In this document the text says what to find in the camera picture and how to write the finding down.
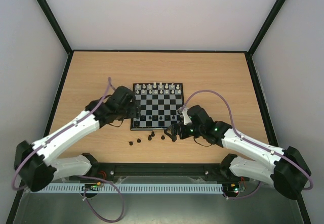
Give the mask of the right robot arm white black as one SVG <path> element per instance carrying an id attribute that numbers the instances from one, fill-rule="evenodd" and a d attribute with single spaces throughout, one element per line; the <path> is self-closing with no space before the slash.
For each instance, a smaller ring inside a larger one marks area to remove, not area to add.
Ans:
<path id="1" fill-rule="evenodd" d="M 180 121 L 164 132 L 173 142 L 202 137 L 210 145 L 245 155 L 242 158 L 229 154 L 223 159 L 221 174 L 228 180 L 235 176 L 252 178 L 274 187 L 291 200 L 298 199 L 310 182 L 311 171 L 296 148 L 283 149 L 245 136 L 226 122 L 214 121 L 199 105 L 184 108 Z"/>

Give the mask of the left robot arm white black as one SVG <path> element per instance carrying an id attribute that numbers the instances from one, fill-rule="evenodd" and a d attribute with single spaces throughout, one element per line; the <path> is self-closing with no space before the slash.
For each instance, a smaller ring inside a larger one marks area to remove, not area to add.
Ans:
<path id="1" fill-rule="evenodd" d="M 91 155 L 60 159 L 59 156 L 92 132 L 115 120 L 139 117 L 140 106 L 135 93 L 125 86 L 119 86 L 112 95 L 104 94 L 91 101 L 81 113 L 56 130 L 33 143 L 22 141 L 16 147 L 15 177 L 21 177 L 31 191 L 44 189 L 59 178 L 86 175 L 92 168 Z"/>

